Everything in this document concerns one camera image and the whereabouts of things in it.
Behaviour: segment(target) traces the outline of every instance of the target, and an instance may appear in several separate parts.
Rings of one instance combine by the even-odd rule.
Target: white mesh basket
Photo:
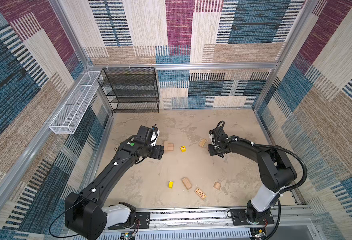
[[[55,116],[49,128],[55,134],[73,134],[86,112],[89,103],[103,80],[100,72],[86,72],[66,103]]]

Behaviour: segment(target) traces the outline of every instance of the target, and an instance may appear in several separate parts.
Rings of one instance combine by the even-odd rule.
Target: black mounting plate
[[[145,229],[150,227],[150,212],[136,212],[136,218],[139,219],[140,221],[140,226],[139,229]],[[111,227],[108,227],[108,230],[115,230],[115,229],[125,229],[122,226],[123,224],[119,223],[116,225],[113,225]],[[134,230],[137,226],[137,222],[133,224],[133,226],[130,229],[126,229],[128,232],[129,230]]]
[[[247,221],[247,215],[245,214],[245,210],[246,209],[229,209],[231,216],[234,216],[234,218],[232,218],[233,225],[252,225]],[[274,224],[273,217],[270,216],[272,216],[271,211],[268,210],[267,214],[265,215],[265,219],[268,221],[268,224]]]

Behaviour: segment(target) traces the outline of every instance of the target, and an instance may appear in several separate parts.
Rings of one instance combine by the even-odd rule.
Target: black wire rack
[[[115,113],[158,113],[154,68],[103,68],[98,81]]]

